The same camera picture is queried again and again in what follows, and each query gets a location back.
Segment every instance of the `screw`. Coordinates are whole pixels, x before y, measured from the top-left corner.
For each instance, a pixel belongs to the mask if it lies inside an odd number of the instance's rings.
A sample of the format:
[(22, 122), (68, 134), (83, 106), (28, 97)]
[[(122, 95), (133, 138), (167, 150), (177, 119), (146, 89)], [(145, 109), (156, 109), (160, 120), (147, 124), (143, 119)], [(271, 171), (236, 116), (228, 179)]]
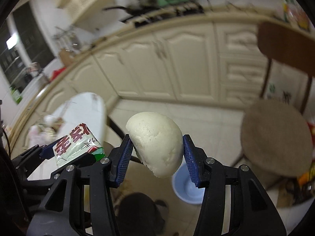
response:
[(70, 172), (72, 170), (74, 170), (74, 166), (73, 165), (69, 165), (69, 166), (66, 167), (66, 171)]
[(213, 164), (215, 162), (215, 159), (213, 159), (213, 158), (207, 158), (206, 159), (206, 163), (208, 163), (208, 164)]
[(102, 164), (107, 164), (107, 163), (109, 163), (109, 159), (108, 159), (107, 157), (105, 157), (105, 158), (102, 158), (102, 159), (100, 160), (100, 162), (101, 162)]
[(242, 165), (241, 166), (241, 170), (243, 170), (243, 171), (248, 171), (249, 170), (249, 168), (246, 166), (246, 165)]

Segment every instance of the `steamed bun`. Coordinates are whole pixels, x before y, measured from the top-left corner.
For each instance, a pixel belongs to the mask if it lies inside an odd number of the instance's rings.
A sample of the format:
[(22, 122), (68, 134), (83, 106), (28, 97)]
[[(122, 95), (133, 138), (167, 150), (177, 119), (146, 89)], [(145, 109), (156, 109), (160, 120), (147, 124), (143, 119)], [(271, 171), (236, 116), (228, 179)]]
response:
[(183, 135), (176, 123), (156, 112), (132, 116), (126, 129), (141, 162), (157, 177), (172, 176), (182, 163)]

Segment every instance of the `tiled floor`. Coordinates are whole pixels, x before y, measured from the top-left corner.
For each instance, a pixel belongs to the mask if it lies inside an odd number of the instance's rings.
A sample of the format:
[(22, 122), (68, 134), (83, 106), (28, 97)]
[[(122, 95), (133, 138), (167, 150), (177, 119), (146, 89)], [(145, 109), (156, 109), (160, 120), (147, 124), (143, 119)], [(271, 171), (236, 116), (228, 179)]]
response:
[[(223, 165), (231, 165), (241, 151), (240, 125), (244, 113), (239, 110), (210, 108), (192, 105), (168, 104), (148, 101), (120, 100), (110, 113), (112, 120), (126, 133), (128, 119), (138, 112), (152, 111), (168, 116), (179, 126), (183, 134), (189, 134), (198, 147), (204, 149), (208, 157), (219, 160)], [(121, 140), (111, 130), (107, 130), (105, 141), (119, 146)], [(153, 200), (162, 199), (170, 208), (164, 235), (192, 236), (199, 217), (200, 205), (191, 205), (180, 200), (172, 189), (171, 178), (157, 178), (145, 166), (130, 162), (125, 181), (127, 192), (142, 192)], [(278, 190), (268, 192), (276, 204)], [(230, 190), (226, 190), (225, 219), (222, 232), (228, 231), (230, 216)], [(301, 220), (311, 202), (294, 209), (279, 209), (280, 216), (289, 233)]]

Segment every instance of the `bottle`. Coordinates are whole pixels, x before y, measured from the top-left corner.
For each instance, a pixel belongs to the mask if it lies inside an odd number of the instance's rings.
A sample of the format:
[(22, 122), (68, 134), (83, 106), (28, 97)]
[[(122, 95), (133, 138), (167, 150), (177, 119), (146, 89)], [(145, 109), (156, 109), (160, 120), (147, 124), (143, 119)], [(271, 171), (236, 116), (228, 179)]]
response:
[(22, 100), (21, 93), (14, 85), (11, 85), (10, 89), (11, 89), (11, 96), (13, 100), (15, 101), (15, 103), (19, 104)]

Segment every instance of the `blue plastic basin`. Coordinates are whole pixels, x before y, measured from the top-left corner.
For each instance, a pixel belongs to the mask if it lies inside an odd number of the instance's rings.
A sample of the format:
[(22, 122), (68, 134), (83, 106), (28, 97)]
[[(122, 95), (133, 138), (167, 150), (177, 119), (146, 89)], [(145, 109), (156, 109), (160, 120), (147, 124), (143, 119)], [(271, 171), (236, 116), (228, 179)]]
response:
[(191, 181), (187, 165), (184, 163), (172, 176), (173, 191), (178, 198), (189, 204), (201, 204), (204, 188), (198, 189)]

